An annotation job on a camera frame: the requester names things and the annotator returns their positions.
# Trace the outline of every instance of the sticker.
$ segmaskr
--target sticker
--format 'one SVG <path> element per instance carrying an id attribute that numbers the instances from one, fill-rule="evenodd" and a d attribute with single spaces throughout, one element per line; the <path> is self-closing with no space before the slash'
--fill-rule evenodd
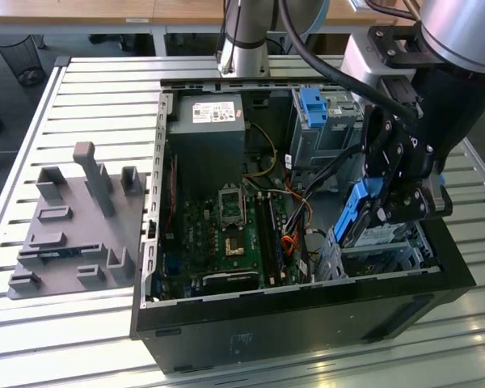
<path id="1" fill-rule="evenodd" d="M 292 164 L 293 158 L 291 158 L 291 155 L 286 154 L 284 160 L 285 160 L 285 168 L 287 168 L 288 170 L 291 170 L 291 168 L 293 167 L 293 164 Z"/>
<path id="2" fill-rule="evenodd" d="M 402 224 L 385 224 L 375 228 L 366 229 L 354 244 L 354 247 L 364 247 L 367 245 L 389 244 L 395 237 L 395 231 Z"/>
<path id="3" fill-rule="evenodd" d="M 126 23 L 148 23 L 149 19 L 132 18 L 126 19 Z"/>
<path id="4" fill-rule="evenodd" d="M 233 102 L 225 103 L 195 103 L 192 106 L 192 122 L 222 123 L 235 121 L 235 108 Z"/>
<path id="5" fill-rule="evenodd" d="M 307 276 L 307 264 L 303 260 L 300 260 L 298 267 L 300 268 L 300 271 L 302 271 L 303 274 Z"/>
<path id="6" fill-rule="evenodd" d="M 57 253 L 57 252 L 46 252 L 46 253 L 40 253 L 38 256 L 41 257 L 41 258 L 44 258 L 44 257 L 59 257 L 59 253 Z"/>

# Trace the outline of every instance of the wooden desk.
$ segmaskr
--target wooden desk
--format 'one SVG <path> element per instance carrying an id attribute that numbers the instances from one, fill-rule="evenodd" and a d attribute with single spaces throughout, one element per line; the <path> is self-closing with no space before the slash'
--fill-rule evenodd
<path id="1" fill-rule="evenodd" d="M 158 55 L 166 55 L 168 33 L 219 33 L 222 0 L 154 0 L 152 34 Z M 331 0 L 321 34 L 349 34 L 357 28 L 395 24 L 397 18 L 377 12 L 355 12 L 348 0 Z"/>
<path id="2" fill-rule="evenodd" d="M 154 0 L 153 23 L 221 25 L 222 0 Z M 395 24 L 396 18 L 377 12 L 354 12 L 348 0 L 331 0 L 326 25 L 370 26 Z"/>
<path id="3" fill-rule="evenodd" d="M 0 23 L 22 25 L 149 24 L 154 0 L 0 0 Z"/>
<path id="4" fill-rule="evenodd" d="M 222 0 L 0 0 L 0 33 L 151 33 L 159 56 L 167 54 L 167 33 L 218 33 L 221 21 Z M 354 12 L 348 0 L 331 0 L 319 32 L 395 23 L 391 16 Z"/>

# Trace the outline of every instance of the power supply label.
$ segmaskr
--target power supply label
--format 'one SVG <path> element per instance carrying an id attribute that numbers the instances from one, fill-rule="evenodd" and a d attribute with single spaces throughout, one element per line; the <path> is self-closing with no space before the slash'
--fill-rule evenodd
<path id="1" fill-rule="evenodd" d="M 192 123 L 223 123 L 235 121 L 233 102 L 195 103 L 192 106 Z"/>

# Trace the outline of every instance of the aluminum workbench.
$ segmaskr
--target aluminum workbench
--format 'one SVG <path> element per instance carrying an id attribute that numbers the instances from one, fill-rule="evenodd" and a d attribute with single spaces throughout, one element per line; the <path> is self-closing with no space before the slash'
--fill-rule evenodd
<path id="1" fill-rule="evenodd" d="M 314 75 L 297 57 L 270 65 L 276 76 Z M 93 141 L 110 174 L 134 165 L 150 179 L 158 80 L 216 76 L 210 57 L 75 58 L 54 68 L 0 196 L 0 386 L 485 386 L 485 166 L 468 141 L 447 163 L 455 207 L 446 221 L 478 286 L 396 339 L 165 376 L 128 338 L 132 288 L 7 299 L 40 168 L 81 175 L 74 143 Z"/>

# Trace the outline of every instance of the gray fixture base plate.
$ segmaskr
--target gray fixture base plate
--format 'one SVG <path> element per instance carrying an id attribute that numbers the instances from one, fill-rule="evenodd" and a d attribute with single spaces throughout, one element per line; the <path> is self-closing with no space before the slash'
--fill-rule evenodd
<path id="1" fill-rule="evenodd" d="M 18 262 L 11 279 L 18 279 L 18 276 L 34 272 L 40 279 L 40 284 L 39 287 L 25 287 L 21 292 L 10 287 L 7 297 L 10 299 L 45 297 L 133 285 L 134 272 L 129 273 L 124 279 L 117 277 L 116 280 L 112 270 L 107 268 L 107 257 L 108 248 L 111 248 L 116 258 L 121 260 L 124 247 L 126 247 L 129 253 L 126 258 L 132 260 L 133 264 L 137 260 L 146 188 L 146 176 L 139 174 L 139 177 L 141 193 L 126 196 L 121 185 L 120 175 L 110 175 L 112 182 L 110 197 L 116 214 L 109 218 L 103 216 L 99 206 L 90 195 L 86 188 L 85 177 L 67 178 L 66 183 L 58 185 L 62 197 L 59 203 L 57 200 L 51 200 L 49 205 L 41 196 L 27 233 L 27 239 L 23 244 L 23 250 L 32 249 L 28 245 L 32 235 L 52 235 L 62 232 L 66 236 L 66 241 L 61 248 L 103 244 L 103 252 L 97 255 L 86 255 L 86 258 L 83 255 L 47 258 L 38 264 L 29 264 L 28 268 Z M 70 219 L 43 223 L 38 219 L 40 211 L 65 205 L 71 208 L 72 217 Z M 97 281 L 94 279 L 83 281 L 76 276 L 78 267 L 81 266 L 82 274 L 92 275 L 90 266 L 95 265 L 99 266 L 100 276 L 96 279 Z"/>

